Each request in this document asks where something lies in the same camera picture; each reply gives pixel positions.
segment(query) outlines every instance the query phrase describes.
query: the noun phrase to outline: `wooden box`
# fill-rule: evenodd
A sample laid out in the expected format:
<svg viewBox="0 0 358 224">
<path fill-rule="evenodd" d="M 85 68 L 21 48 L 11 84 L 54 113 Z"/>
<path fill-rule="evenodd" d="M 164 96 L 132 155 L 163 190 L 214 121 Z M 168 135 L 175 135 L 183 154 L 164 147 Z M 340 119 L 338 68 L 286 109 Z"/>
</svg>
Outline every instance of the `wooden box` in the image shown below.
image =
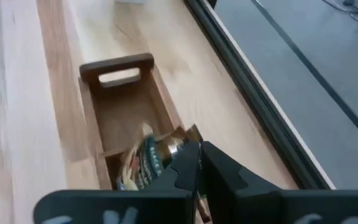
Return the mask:
<svg viewBox="0 0 358 224">
<path fill-rule="evenodd" d="M 122 75 L 120 71 L 139 72 Z M 80 88 L 101 189 L 115 189 L 121 154 L 136 140 L 143 122 L 155 134 L 181 125 L 151 54 L 131 55 L 80 67 Z"/>
</svg>

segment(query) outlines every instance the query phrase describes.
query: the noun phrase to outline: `wooden countertop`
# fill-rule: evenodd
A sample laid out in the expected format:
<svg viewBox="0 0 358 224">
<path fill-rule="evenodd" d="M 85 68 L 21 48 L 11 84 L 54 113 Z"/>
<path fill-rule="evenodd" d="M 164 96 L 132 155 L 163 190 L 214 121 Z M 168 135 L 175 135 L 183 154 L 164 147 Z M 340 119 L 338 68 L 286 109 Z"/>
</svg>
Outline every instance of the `wooden countertop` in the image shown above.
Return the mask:
<svg viewBox="0 0 358 224">
<path fill-rule="evenodd" d="M 184 3 L 0 0 L 0 224 L 32 223 L 58 189 L 97 189 L 78 88 L 82 63 L 151 52 L 186 128 L 296 188 Z"/>
</svg>

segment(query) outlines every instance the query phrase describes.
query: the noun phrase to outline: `gray floor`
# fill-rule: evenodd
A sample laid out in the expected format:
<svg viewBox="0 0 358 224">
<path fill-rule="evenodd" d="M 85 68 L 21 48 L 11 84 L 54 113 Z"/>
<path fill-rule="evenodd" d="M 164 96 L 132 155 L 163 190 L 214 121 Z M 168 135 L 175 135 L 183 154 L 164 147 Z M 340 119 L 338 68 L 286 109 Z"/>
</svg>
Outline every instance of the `gray floor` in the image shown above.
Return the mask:
<svg viewBox="0 0 358 224">
<path fill-rule="evenodd" d="M 321 0 L 260 3 L 358 115 L 357 22 Z M 218 0 L 215 10 L 335 186 L 358 189 L 352 121 L 250 0 Z"/>
</svg>

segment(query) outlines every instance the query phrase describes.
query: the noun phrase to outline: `wooden tray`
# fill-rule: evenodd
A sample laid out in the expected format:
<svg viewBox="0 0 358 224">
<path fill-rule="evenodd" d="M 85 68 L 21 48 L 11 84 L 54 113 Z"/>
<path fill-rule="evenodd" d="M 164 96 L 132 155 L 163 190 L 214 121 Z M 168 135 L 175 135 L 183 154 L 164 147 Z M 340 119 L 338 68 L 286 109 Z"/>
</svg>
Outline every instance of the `wooden tray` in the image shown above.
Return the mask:
<svg viewBox="0 0 358 224">
<path fill-rule="evenodd" d="M 123 77 L 118 71 L 137 68 Z M 118 79 L 106 79 L 104 74 Z M 131 55 L 80 67 L 80 88 L 91 151 L 101 189 L 115 189 L 121 154 L 135 142 L 139 127 L 154 133 L 172 132 L 181 125 L 151 54 Z"/>
</svg>

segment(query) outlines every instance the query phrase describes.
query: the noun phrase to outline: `wooden box handle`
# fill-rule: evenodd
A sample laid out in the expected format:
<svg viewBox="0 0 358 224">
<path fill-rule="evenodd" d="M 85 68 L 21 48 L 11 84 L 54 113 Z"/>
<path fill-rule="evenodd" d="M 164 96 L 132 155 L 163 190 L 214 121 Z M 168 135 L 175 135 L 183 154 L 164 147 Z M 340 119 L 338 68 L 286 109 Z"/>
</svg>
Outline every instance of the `wooden box handle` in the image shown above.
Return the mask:
<svg viewBox="0 0 358 224">
<path fill-rule="evenodd" d="M 154 58 L 150 53 L 130 55 L 120 58 L 103 60 L 99 62 L 87 63 L 80 66 L 81 79 L 89 85 L 100 86 L 99 76 L 138 68 L 140 71 L 140 78 L 146 73 L 150 73 L 154 67 Z"/>
</svg>

